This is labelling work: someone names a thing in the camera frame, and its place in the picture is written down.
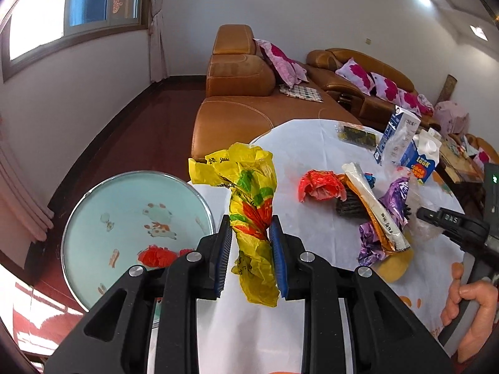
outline human hand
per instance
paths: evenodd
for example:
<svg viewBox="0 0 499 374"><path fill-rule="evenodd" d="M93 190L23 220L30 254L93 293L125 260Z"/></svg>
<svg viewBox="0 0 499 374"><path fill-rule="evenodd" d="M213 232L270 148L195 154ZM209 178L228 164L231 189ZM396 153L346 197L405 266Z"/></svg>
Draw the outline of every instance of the human hand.
<svg viewBox="0 0 499 374"><path fill-rule="evenodd" d="M462 263L452 264L453 282L440 315L443 325L447 326L458 316L461 299L476 300L480 304L475 320L458 347L458 362L465 362L480 351L492 333L497 309L497 288L485 281L461 285L463 273Z"/></svg>

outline window sill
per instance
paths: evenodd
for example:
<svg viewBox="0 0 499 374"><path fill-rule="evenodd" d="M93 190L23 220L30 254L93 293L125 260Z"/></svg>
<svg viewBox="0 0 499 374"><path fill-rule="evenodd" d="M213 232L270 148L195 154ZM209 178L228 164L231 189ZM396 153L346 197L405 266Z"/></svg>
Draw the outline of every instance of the window sill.
<svg viewBox="0 0 499 374"><path fill-rule="evenodd" d="M115 35L122 32L138 31L147 29L148 26L145 24L135 24L135 25L123 25L110 27L105 29L99 29L97 31L92 31L88 33L81 33L75 35L64 36L56 41L49 42L47 44L38 46L23 55L10 60L10 52L8 51L8 44L2 43L2 75L3 82L5 83L8 79L13 77L15 74L19 73L31 64L53 54L62 49L70 48L72 46L78 45L83 42L88 42L93 39L103 38L105 36ZM2 35L10 33L10 21L7 23L2 31Z"/></svg>

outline window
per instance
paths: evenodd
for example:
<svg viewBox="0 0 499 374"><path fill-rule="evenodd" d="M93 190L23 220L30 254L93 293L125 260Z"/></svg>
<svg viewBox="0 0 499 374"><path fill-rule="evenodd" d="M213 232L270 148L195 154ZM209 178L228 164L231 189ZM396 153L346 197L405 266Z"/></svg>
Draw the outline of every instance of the window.
<svg viewBox="0 0 499 374"><path fill-rule="evenodd" d="M4 80L60 49L145 29L145 8L142 0L19 0L2 32Z"/></svg>

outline checkered cloth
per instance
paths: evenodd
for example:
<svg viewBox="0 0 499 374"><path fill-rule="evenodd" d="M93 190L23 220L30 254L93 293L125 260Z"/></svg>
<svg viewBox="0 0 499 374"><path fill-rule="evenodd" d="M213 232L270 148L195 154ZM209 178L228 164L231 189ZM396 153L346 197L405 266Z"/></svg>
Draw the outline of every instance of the checkered cloth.
<svg viewBox="0 0 499 374"><path fill-rule="evenodd" d="M293 86L293 88L288 88L285 84L279 86L279 91L287 96L306 99L307 101L317 101L318 103L323 102L319 91L316 89L311 89L310 87L304 87L300 84Z"/></svg>

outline ceiling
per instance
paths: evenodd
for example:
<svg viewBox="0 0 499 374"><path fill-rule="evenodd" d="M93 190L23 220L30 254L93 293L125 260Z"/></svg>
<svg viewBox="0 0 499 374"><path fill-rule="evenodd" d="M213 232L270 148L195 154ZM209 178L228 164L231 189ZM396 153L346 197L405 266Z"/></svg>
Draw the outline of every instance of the ceiling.
<svg viewBox="0 0 499 374"><path fill-rule="evenodd" d="M432 1L462 36L499 54L499 30L480 0ZM481 27L488 41L475 36L470 25Z"/></svg>

